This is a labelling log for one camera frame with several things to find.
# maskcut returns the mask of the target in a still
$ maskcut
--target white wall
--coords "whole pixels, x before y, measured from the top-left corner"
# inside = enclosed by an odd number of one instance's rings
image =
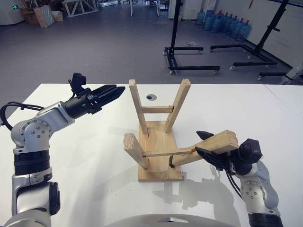
[[[252,31],[248,40],[258,44],[280,3],[254,0],[249,9],[250,2],[251,0],[217,0],[216,11],[222,9],[234,16],[238,15],[238,18],[250,20]],[[303,61],[303,8],[288,5],[277,28],[281,32],[272,31],[265,42],[264,50],[291,66],[300,64]]]
[[[19,9],[13,10],[13,5],[23,8],[20,0],[0,0],[0,25],[12,25],[24,20]]]

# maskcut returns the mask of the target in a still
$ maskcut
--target debris on floor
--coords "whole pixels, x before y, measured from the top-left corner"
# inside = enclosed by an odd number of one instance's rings
[[[165,22],[165,21],[157,21],[156,25],[158,25],[158,26],[166,26],[167,22]]]
[[[118,0],[106,1],[106,2],[99,2],[99,6],[100,6],[100,7],[114,6],[114,5],[118,5]]]
[[[190,47],[190,46],[198,46],[198,43],[197,43],[197,42],[195,42],[195,41],[191,41],[190,43],[183,44],[183,46],[186,46],[186,47]]]

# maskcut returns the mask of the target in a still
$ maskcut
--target black cable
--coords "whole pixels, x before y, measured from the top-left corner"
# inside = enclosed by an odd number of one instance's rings
[[[232,183],[232,180],[231,180],[231,176],[229,175],[229,173],[226,171],[226,174],[227,174],[227,178],[228,178],[228,181],[229,183],[231,183],[233,189],[235,190],[235,192],[239,195],[239,197],[242,199],[241,195],[240,195],[240,192],[237,190],[236,186],[233,185]]]
[[[19,103],[19,102],[8,102],[3,107],[1,107],[1,109],[0,109],[0,118],[2,120],[1,125],[6,126],[10,131],[12,130],[13,127],[9,124],[9,122],[7,121],[6,115],[5,115],[6,109],[9,106],[20,107],[21,110],[30,109],[30,110],[40,111],[40,110],[44,109],[44,107],[38,106],[38,105],[23,104],[23,103]]]
[[[233,184],[235,185],[235,187],[238,189],[238,191],[241,192],[240,188],[239,188],[238,185],[235,183],[235,180],[233,179],[232,175],[230,175],[230,178],[231,178]]]

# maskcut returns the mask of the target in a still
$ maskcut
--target black metal stand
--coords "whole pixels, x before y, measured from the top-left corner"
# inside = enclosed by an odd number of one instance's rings
[[[263,77],[282,77],[286,76],[287,72],[260,72],[258,80],[261,80]]]
[[[170,74],[173,73],[175,70],[213,70],[214,74],[216,74],[220,70],[220,66],[178,66],[177,61],[175,59],[175,51],[188,51],[194,50],[197,51],[199,54],[203,47],[175,47],[176,42],[176,34],[177,34],[177,27],[178,27],[178,17],[180,12],[181,0],[176,1],[176,8],[175,8],[175,16],[174,16],[174,27],[172,31],[172,38],[171,38],[171,45],[170,47],[165,47],[163,55],[167,56],[169,62],[169,69]]]
[[[240,44],[239,45],[217,45],[217,46],[210,47],[211,52],[214,49],[241,47],[242,49],[248,51],[252,55],[254,55],[262,60],[262,61],[234,62],[234,64],[230,67],[231,71],[233,71],[234,68],[238,67],[238,66],[277,65],[277,62],[275,62],[275,61],[271,60],[270,58],[261,54],[261,51],[262,51],[265,41],[269,37],[272,30],[280,32],[280,29],[277,29],[276,26],[277,26],[279,20],[281,19],[283,13],[285,12],[285,10],[286,10],[285,8],[286,8],[286,5],[288,4],[288,2],[289,2],[289,0],[283,0],[278,11],[276,12],[276,14],[273,18],[273,20],[271,21],[270,25],[267,26],[267,30],[264,33],[261,41],[259,42],[259,44],[256,46],[255,49],[252,49],[251,47],[249,47],[247,45],[240,45]]]

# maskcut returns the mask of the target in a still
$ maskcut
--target gray floor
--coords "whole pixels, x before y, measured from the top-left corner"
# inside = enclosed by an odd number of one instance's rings
[[[224,34],[203,32],[194,22],[180,22],[176,45],[197,42],[205,50],[201,55],[183,52],[177,55],[180,65],[217,65],[212,71],[182,71],[170,75],[163,47],[171,41],[173,21],[167,12],[156,17],[156,8],[129,5],[100,9],[74,18],[64,18],[47,29],[26,22],[0,26],[0,106],[8,101],[24,101],[41,83],[67,83],[73,72],[81,72],[88,83],[177,84],[189,78],[196,84],[278,84],[280,78],[257,81],[260,71],[287,71],[282,65],[238,67],[229,71],[234,61],[247,61],[242,50],[209,52],[216,44],[234,44]]]

